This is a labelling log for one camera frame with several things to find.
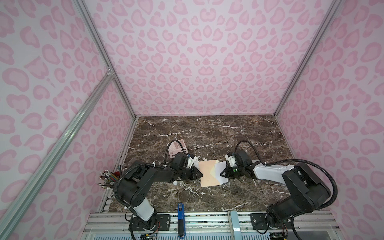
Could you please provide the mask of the peach pink envelope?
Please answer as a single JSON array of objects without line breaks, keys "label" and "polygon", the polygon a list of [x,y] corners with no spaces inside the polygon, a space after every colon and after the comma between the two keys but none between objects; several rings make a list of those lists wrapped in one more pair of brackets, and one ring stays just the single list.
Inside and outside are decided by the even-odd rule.
[{"label": "peach pink envelope", "polygon": [[218,160],[199,162],[199,171],[203,174],[201,177],[201,187],[219,186],[220,182],[216,178],[216,164]]}]

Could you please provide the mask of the white letter paper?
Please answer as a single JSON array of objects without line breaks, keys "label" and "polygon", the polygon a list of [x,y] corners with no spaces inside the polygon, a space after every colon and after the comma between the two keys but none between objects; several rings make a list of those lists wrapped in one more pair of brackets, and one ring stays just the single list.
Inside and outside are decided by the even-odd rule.
[{"label": "white letter paper", "polygon": [[228,182],[226,178],[227,162],[218,162],[215,164],[215,179],[218,181],[218,185],[223,185]]}]

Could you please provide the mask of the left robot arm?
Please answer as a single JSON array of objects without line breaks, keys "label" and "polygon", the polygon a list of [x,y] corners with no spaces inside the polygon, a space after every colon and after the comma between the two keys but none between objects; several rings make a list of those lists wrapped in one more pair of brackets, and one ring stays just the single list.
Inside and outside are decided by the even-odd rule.
[{"label": "left robot arm", "polygon": [[113,185],[116,200],[128,208],[134,217],[147,228],[155,225],[157,211],[150,204],[147,195],[154,183],[173,183],[174,181],[191,181],[203,177],[196,167],[198,158],[184,149],[176,153],[167,162],[168,152],[162,165],[135,161],[132,166],[121,173]]}]

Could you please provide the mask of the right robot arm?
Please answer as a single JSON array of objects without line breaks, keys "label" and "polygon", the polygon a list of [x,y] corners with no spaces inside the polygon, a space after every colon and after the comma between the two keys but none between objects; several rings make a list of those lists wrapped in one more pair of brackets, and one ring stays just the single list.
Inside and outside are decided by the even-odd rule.
[{"label": "right robot arm", "polygon": [[274,163],[262,162],[259,153],[252,160],[248,153],[235,147],[226,154],[226,167],[221,177],[240,179],[246,177],[283,184],[289,196],[267,208],[264,217],[253,219],[253,229],[261,235],[268,230],[292,229],[298,236],[295,219],[332,205],[338,196],[338,186],[332,175],[318,164],[302,159],[286,159]]}]

